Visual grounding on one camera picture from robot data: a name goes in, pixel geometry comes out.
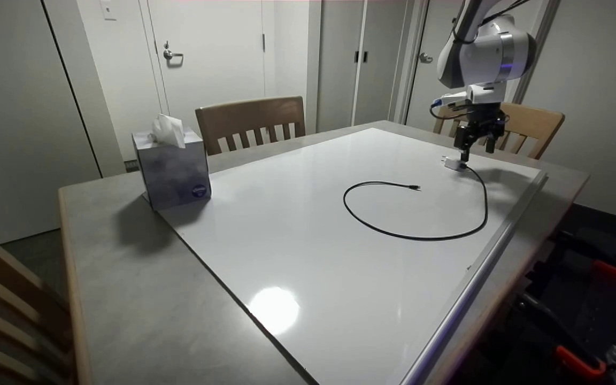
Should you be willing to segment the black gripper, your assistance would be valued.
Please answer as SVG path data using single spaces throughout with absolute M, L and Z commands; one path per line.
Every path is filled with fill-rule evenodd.
M 469 161 L 472 145 L 480 136 L 488 136 L 485 151 L 494 154 L 500 134 L 505 133 L 505 111 L 499 103 L 472 105 L 461 114 L 458 121 L 455 148 L 461 150 L 462 163 Z

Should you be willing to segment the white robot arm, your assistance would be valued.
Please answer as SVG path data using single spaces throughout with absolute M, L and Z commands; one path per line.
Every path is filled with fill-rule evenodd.
M 466 111 L 466 127 L 455 133 L 458 165 L 469 163 L 472 148 L 485 140 L 494 151 L 505 133 L 505 89 L 509 79 L 531 71 L 537 41 L 521 31 L 509 9 L 494 12 L 500 0 L 464 0 L 442 49 L 437 78 L 449 87 L 433 108 Z

